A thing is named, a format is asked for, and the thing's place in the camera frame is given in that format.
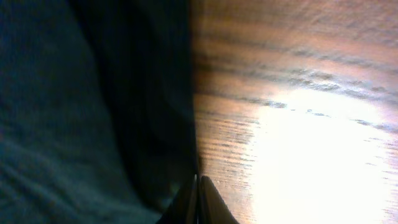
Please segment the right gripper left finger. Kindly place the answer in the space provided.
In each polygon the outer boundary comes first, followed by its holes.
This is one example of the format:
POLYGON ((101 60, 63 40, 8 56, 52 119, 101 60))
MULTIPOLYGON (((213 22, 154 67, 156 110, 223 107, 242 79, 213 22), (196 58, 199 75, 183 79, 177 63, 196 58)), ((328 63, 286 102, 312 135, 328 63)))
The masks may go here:
POLYGON ((197 175, 194 175, 186 184, 183 184, 156 224, 198 223, 197 198, 198 182, 197 175))

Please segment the black shorts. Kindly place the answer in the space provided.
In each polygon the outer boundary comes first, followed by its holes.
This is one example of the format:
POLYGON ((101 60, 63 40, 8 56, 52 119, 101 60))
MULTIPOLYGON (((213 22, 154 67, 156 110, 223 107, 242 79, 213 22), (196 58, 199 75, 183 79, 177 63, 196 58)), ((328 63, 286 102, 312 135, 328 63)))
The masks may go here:
POLYGON ((188 1, 1 2, 2 223, 157 223, 195 149, 188 1))

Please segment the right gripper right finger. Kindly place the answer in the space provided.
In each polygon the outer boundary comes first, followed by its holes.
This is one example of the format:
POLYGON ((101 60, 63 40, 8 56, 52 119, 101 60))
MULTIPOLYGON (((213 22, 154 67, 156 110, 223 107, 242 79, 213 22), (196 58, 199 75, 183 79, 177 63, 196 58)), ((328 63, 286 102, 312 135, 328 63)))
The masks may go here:
POLYGON ((199 224, 239 224, 208 176, 198 181, 199 224))

